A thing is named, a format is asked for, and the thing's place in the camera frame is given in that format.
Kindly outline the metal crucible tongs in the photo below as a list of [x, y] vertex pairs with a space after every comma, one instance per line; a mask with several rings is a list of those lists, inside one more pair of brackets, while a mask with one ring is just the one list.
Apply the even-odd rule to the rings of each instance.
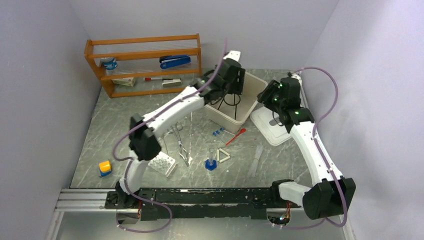
[[175, 123], [172, 125], [168, 130], [167, 133], [170, 135], [173, 135], [176, 143], [179, 147], [179, 156], [183, 160], [184, 164], [189, 167], [190, 166], [190, 155], [189, 152], [185, 149], [182, 138], [180, 135], [180, 130], [183, 129], [183, 125], [180, 122]]

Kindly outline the graduated cylinder blue base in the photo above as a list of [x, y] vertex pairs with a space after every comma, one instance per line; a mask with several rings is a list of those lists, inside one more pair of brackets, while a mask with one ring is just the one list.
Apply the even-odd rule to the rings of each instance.
[[208, 155], [205, 161], [205, 168], [209, 171], [213, 171], [218, 166], [217, 161], [215, 159], [215, 153], [216, 150], [213, 147], [210, 147], [208, 149]]

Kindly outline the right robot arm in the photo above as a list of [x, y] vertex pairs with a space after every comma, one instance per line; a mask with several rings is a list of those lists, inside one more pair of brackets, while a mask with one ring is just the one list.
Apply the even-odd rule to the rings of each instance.
[[344, 177], [331, 160], [317, 133], [317, 121], [308, 108], [301, 106], [300, 93], [299, 80], [285, 77], [272, 80], [257, 96], [259, 103], [278, 115], [298, 145], [312, 182], [312, 187], [307, 187], [293, 180], [274, 181], [270, 202], [275, 207], [287, 202], [301, 206], [311, 220], [346, 215], [356, 184]]

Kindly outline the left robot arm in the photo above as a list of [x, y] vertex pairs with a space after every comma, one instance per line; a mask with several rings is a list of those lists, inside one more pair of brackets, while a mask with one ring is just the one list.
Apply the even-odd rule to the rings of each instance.
[[145, 115], [130, 118], [129, 149], [135, 157], [125, 157], [126, 170], [116, 186], [118, 201], [126, 208], [134, 207], [139, 200], [137, 191], [148, 161], [162, 150], [158, 141], [169, 128], [184, 116], [216, 102], [230, 93], [240, 94], [245, 70], [238, 60], [224, 57], [215, 69], [195, 78], [179, 95], [158, 109]]

